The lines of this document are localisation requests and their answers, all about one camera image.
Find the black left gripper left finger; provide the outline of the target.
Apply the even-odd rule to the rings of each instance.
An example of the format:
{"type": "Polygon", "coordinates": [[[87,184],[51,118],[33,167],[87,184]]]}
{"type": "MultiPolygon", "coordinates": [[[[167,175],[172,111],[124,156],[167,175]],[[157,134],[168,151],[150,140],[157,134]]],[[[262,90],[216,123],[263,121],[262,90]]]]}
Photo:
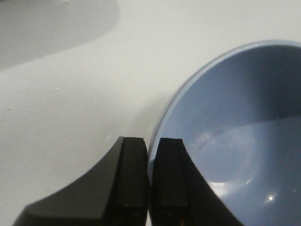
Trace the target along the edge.
{"type": "Polygon", "coordinates": [[[143,226],[148,206],[145,141],[119,137],[87,173],[29,204],[17,226],[143,226]]]}

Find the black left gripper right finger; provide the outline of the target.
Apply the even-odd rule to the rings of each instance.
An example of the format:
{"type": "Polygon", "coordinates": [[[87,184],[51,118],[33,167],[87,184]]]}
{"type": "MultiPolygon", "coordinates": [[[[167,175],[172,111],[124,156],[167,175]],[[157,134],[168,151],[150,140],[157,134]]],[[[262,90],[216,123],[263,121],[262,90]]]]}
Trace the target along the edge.
{"type": "Polygon", "coordinates": [[[153,165],[154,226],[240,226],[197,170],[181,139],[160,139],[153,165]]]}

